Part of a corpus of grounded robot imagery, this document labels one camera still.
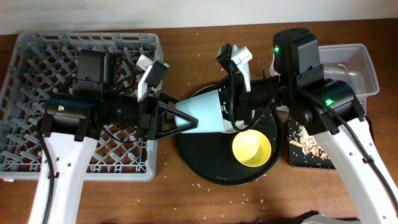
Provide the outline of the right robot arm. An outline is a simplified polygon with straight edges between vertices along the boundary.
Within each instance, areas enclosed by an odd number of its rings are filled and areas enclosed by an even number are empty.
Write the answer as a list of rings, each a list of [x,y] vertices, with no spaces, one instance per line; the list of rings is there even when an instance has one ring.
[[[396,223],[397,186],[374,145],[353,89],[325,77],[318,40],[308,29],[280,31],[272,43],[278,77],[264,80],[252,80],[244,71],[250,59],[246,49],[225,45],[219,50],[217,59],[228,73],[228,119],[242,120],[250,129],[258,122],[252,110],[267,110],[275,101],[288,107],[291,117],[327,153],[360,221]]]

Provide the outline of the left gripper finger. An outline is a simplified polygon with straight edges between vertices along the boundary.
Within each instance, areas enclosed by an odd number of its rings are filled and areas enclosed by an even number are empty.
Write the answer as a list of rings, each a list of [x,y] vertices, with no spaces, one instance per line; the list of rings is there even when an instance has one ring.
[[[160,102],[157,108],[157,139],[195,129],[198,120],[178,109]]]
[[[158,91],[157,97],[158,97],[158,103],[157,103],[158,109],[173,109],[173,106],[170,106],[169,103],[175,105],[180,101],[171,94],[164,91]]]

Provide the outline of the blue cup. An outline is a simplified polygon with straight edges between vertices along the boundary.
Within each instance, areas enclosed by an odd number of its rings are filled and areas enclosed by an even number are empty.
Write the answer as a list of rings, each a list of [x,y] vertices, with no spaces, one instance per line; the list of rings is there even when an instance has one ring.
[[[224,121],[218,90],[212,90],[175,105],[177,110],[198,120],[194,129],[183,133],[219,133],[224,131]]]

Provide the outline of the food scraps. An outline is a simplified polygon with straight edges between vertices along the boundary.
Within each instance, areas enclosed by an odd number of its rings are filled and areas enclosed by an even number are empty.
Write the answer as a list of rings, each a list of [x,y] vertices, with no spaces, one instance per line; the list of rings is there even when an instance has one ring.
[[[328,154],[318,145],[315,138],[308,134],[304,126],[298,125],[298,131],[294,131],[291,136],[289,144],[301,148],[305,156],[311,154],[312,157],[322,160],[328,159]]]

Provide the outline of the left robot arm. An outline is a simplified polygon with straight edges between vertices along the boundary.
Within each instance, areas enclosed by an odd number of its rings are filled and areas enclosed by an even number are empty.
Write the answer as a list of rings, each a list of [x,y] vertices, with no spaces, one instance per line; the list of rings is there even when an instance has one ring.
[[[37,124],[43,156],[30,223],[75,223],[83,181],[107,125],[134,128],[138,139],[159,140],[198,126],[158,89],[169,66],[141,55],[135,96],[116,86],[116,53],[82,50],[71,93],[51,96]]]

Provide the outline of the yellow bowl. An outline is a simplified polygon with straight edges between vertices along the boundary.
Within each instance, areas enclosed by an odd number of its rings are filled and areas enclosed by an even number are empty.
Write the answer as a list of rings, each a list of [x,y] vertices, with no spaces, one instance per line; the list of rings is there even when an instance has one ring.
[[[260,167],[271,157],[271,143],[260,131],[250,129],[237,134],[232,142],[235,159],[247,167]]]

